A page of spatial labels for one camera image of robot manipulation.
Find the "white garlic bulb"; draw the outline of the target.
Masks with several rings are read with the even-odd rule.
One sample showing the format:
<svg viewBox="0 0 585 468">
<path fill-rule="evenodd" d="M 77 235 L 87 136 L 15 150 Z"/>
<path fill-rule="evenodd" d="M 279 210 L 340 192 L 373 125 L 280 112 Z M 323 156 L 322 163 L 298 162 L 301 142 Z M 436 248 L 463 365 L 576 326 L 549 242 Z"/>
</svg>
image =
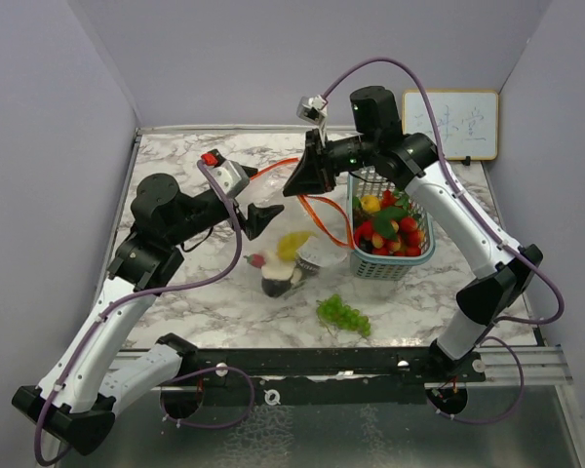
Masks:
<svg viewBox="0 0 585 468">
<path fill-rule="evenodd" d="M 261 267 L 263 279 L 289 282 L 293 286 L 301 281 L 302 273 L 294 260 L 282 260 L 272 251 L 264 251 L 263 257 L 265 261 Z"/>
</svg>

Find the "dark purple mangosteen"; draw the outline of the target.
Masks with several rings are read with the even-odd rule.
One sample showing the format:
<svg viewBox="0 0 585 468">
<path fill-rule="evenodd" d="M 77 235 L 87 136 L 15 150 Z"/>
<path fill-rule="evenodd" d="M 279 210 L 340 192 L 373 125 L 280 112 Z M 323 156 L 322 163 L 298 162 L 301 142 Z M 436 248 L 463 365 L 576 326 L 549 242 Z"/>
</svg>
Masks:
<svg viewBox="0 0 585 468">
<path fill-rule="evenodd" d="M 263 278 L 261 280 L 262 291 L 271 298 L 277 298 L 292 288 L 290 280 L 274 280 Z"/>
</svg>

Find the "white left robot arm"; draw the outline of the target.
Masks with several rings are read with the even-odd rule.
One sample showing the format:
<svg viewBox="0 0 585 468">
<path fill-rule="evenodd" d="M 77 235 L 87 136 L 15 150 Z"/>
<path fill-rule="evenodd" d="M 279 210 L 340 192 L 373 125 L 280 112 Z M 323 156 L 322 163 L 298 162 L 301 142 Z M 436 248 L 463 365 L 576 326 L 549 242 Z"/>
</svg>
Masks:
<svg viewBox="0 0 585 468">
<path fill-rule="evenodd" d="M 214 284 L 240 260 L 244 240 L 257 238 L 283 211 L 283 206 L 249 204 L 241 212 L 237 196 L 250 184 L 254 168 L 205 170 L 209 189 L 189 196 L 168 174 L 144 178 L 131 203 L 134 222 L 117 248 L 97 302 L 53 368 L 36 385 L 22 386 L 12 404 L 35 424 L 33 450 L 41 467 L 51 467 L 65 454 L 43 454 L 49 434 L 66 450 L 82 455 L 95 451 L 125 407 L 155 385 L 170 380 L 181 385 L 195 375 L 196 362 L 167 344 L 155 345 L 130 370 L 106 373 L 126 338 L 144 313 L 164 293 L 179 293 Z M 184 262 L 182 244 L 227 222 L 235 235 L 230 263 L 210 278 L 174 285 L 171 279 Z"/>
</svg>

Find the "yellow starfruit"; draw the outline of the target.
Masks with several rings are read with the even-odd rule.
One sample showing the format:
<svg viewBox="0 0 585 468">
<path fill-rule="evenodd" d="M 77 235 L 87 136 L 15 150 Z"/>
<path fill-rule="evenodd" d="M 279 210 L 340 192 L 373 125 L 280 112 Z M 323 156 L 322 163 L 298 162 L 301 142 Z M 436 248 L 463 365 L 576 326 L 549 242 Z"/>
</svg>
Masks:
<svg viewBox="0 0 585 468">
<path fill-rule="evenodd" d="M 282 261 L 294 261 L 297 251 L 316 234 L 309 230 L 294 231 L 282 236 L 277 244 L 276 255 Z"/>
</svg>

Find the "green grape bunch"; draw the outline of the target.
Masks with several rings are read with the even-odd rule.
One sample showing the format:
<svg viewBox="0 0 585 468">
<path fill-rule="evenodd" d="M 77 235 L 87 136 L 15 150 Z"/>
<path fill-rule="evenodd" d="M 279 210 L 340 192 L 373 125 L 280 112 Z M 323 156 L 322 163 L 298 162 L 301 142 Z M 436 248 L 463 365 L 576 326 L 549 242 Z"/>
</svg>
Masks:
<svg viewBox="0 0 585 468">
<path fill-rule="evenodd" d="M 371 323 L 367 315 L 351 307 L 339 294 L 320 300 L 316 313 L 322 324 L 339 330 L 356 332 L 362 337 L 371 335 Z"/>
</svg>

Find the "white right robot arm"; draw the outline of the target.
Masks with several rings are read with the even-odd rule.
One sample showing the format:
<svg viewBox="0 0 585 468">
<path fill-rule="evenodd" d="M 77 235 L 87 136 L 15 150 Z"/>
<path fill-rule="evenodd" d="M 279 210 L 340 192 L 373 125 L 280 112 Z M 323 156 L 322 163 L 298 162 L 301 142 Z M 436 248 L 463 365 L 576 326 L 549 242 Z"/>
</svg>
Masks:
<svg viewBox="0 0 585 468">
<path fill-rule="evenodd" d="M 403 132 L 391 91 L 364 87 L 351 94 L 350 103 L 356 136 L 329 140 L 324 132 L 326 99 L 300 101 L 298 117 L 315 127 L 305 135 L 302 157 L 283 194 L 324 194 L 334 190 L 338 175 L 372 167 L 444 229 L 475 276 L 457 293 L 457 311 L 430 346 L 430 373 L 450 381 L 462 372 L 463 359 L 493 320 L 525 291 L 533 276 L 531 268 L 541 263 L 543 254 L 535 245 L 521 246 L 475 203 L 442 161 L 435 140 Z"/>
</svg>

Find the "clear orange-zip bag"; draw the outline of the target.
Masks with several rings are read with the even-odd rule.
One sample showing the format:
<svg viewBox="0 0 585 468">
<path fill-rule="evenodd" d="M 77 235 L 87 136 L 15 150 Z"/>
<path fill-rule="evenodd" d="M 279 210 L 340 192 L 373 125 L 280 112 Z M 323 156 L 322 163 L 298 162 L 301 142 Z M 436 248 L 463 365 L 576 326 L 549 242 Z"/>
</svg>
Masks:
<svg viewBox="0 0 585 468">
<path fill-rule="evenodd" d="M 301 270 L 301 281 L 280 297 L 271 298 L 262 291 L 261 269 L 248 265 L 244 259 L 241 278 L 252 292 L 271 299 L 289 299 L 326 284 L 344 266 L 352 245 L 352 231 L 345 211 L 344 179 L 338 178 L 336 189 L 325 195 L 285 197 L 284 184 L 296 163 L 294 157 L 272 162 L 253 176 L 250 185 L 251 201 L 258 207 L 283 205 L 285 209 L 255 240 L 244 245 L 244 256 L 264 251 L 276 253 L 279 239 L 294 231 L 309 230 L 316 234 L 297 251 L 294 260 Z"/>
</svg>

